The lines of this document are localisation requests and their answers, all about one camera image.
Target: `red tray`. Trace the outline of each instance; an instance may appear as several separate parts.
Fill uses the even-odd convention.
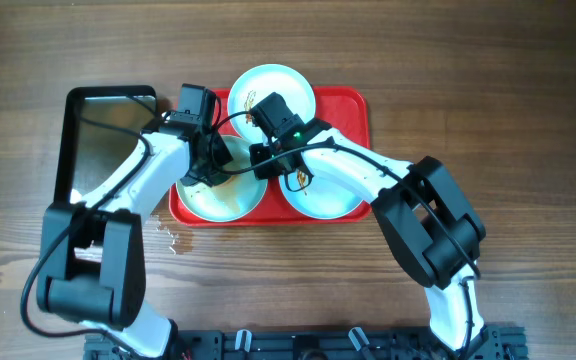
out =
[[[313,90],[315,92],[315,101],[317,102],[315,116],[329,122],[353,142],[370,148],[368,113],[366,100],[364,100],[363,96],[357,90],[345,86],[315,86]],[[227,104],[230,89],[214,91],[221,98],[221,113],[222,117],[225,117],[228,113]],[[237,135],[230,123],[224,124],[219,132],[225,135]],[[177,221],[188,226],[289,225],[355,222],[365,218],[370,213],[370,205],[363,202],[350,214],[338,219],[313,219],[290,206],[281,193],[279,179],[274,178],[268,181],[266,194],[259,205],[241,219],[216,223],[195,216],[179,200],[177,188],[174,185],[170,189],[170,212]]]

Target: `black mechanical base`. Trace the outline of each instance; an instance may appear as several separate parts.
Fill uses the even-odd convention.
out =
[[[429,328],[366,332],[369,345],[356,350],[346,332],[223,334],[180,331],[187,347],[182,360],[449,360]],[[524,329],[487,325],[470,346],[470,360],[528,360]],[[133,359],[109,340],[86,337],[84,360]]]

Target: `wood grain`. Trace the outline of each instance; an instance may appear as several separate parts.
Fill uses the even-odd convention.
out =
[[[576,2],[95,3],[0,0],[0,358],[81,356],[83,339],[39,339],[18,315],[67,92],[150,84],[174,99],[263,63],[360,90],[376,151],[442,160],[487,225],[484,318],[525,326],[533,359],[576,358]],[[191,229],[166,199],[154,215],[147,298],[182,329],[428,322],[372,217]]]

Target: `robotic arm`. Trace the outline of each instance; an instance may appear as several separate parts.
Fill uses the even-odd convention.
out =
[[[178,179],[185,185],[200,181],[218,185],[227,180],[219,168],[232,157],[221,138],[216,137],[217,142],[212,144],[216,167],[207,153],[213,141],[210,122],[214,104],[215,96],[209,90],[184,85],[179,110],[144,128],[143,137],[150,144],[150,156],[144,165],[110,201],[86,218],[81,230],[60,243],[41,269],[37,302],[43,311],[103,329],[135,355],[181,357],[184,346],[178,341],[175,323],[143,301],[141,227]],[[324,121],[313,119],[304,124],[277,94],[262,100],[251,113],[269,139],[267,144],[255,144],[250,149],[258,178],[300,169],[310,176],[332,180],[370,203],[395,259],[426,288],[434,335],[452,351],[462,348],[468,333],[468,341],[479,335],[483,319],[477,311],[474,287],[469,288],[467,296],[461,288],[464,279],[473,276],[473,270],[448,237],[456,239],[475,260],[485,230],[441,163],[430,157],[416,165],[389,159],[354,144]],[[140,143],[110,178],[83,197],[83,202],[53,203],[44,216],[42,254],[57,233],[122,181],[146,151],[145,144]],[[401,181],[387,176],[383,171],[386,168]],[[419,199],[434,201],[436,217],[450,234],[444,233],[431,217],[417,219],[414,209]],[[87,248],[93,242],[103,247],[100,263],[75,256],[75,248]]]

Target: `white plate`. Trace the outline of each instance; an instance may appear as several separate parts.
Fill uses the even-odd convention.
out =
[[[224,169],[236,170],[250,166],[250,143],[235,136],[223,136],[234,161]],[[249,171],[234,175],[225,183],[209,187],[203,183],[185,187],[177,181],[179,199],[188,211],[207,221],[227,222],[237,220],[251,212],[264,197],[268,180],[257,180]]]
[[[250,110],[273,92],[281,95],[290,110],[304,122],[315,117],[315,93],[306,78],[287,66],[277,64],[254,67],[235,81],[228,95],[228,115]],[[253,144],[263,142],[261,129],[253,126],[248,116],[238,116],[230,123],[242,138]]]
[[[297,172],[288,175],[288,183],[293,190],[301,187],[297,181]],[[286,188],[283,176],[279,177],[279,186],[295,210],[315,219],[331,220],[348,215],[362,201],[343,187],[316,176],[312,178],[308,187],[297,192],[291,192]]]

